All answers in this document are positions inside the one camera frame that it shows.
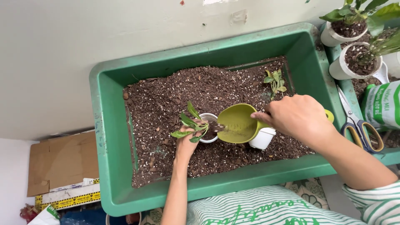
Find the cardboard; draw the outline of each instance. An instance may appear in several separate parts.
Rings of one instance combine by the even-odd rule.
[[[30,148],[28,197],[99,178],[94,132],[49,139]]]

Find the perlite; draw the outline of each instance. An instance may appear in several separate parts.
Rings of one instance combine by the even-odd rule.
[[[368,85],[361,104],[364,120],[378,131],[400,129],[400,80]]]

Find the striped shirt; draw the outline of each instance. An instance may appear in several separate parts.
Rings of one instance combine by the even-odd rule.
[[[343,186],[361,220],[317,208],[279,186],[260,187],[188,203],[187,225],[400,224],[400,182],[368,191]]]

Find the white wall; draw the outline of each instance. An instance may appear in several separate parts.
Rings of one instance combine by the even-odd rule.
[[[180,1],[0,1],[0,137],[34,140],[93,126],[88,76],[98,62],[301,21],[320,25],[318,16],[343,4]],[[243,9],[247,23],[231,26],[230,15]]]
[[[1,224],[26,225],[20,218],[25,203],[35,204],[26,197],[30,146],[36,141],[0,139],[0,218]]]

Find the white plastic pot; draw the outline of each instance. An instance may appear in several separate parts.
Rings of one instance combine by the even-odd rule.
[[[211,113],[202,113],[202,114],[200,114],[200,118],[203,119],[203,120],[207,120],[209,122],[211,122],[211,121],[217,122],[217,119],[218,119],[218,117],[216,115],[211,114]],[[211,140],[200,139],[200,142],[211,143],[211,142],[216,141],[217,139],[218,139],[218,136],[215,136]]]
[[[383,56],[383,61],[388,66],[388,73],[400,78],[400,52],[394,52]]]
[[[270,144],[272,138],[276,135],[276,131],[272,127],[262,128],[257,136],[249,141],[251,147],[256,149],[266,149]]]
[[[321,34],[321,41],[324,45],[328,47],[335,47],[341,43],[349,42],[349,41],[355,41],[361,38],[365,33],[367,33],[367,29],[365,31],[353,38],[345,38],[343,36],[338,35],[331,26],[330,22],[326,22],[325,29],[322,31]]]
[[[361,75],[358,75],[358,74],[354,73],[353,71],[351,71],[346,65],[344,56],[349,48],[353,48],[353,46],[357,46],[357,45],[369,46],[369,44],[366,42],[356,42],[356,43],[350,44],[342,50],[342,52],[340,53],[340,56],[335,61],[333,61],[333,63],[329,66],[329,73],[336,80],[346,80],[346,79],[353,79],[353,78],[366,79],[366,78],[374,75],[382,67],[383,60],[382,60],[382,56],[380,56],[380,57],[376,58],[377,66],[372,71],[371,74],[361,76]]]

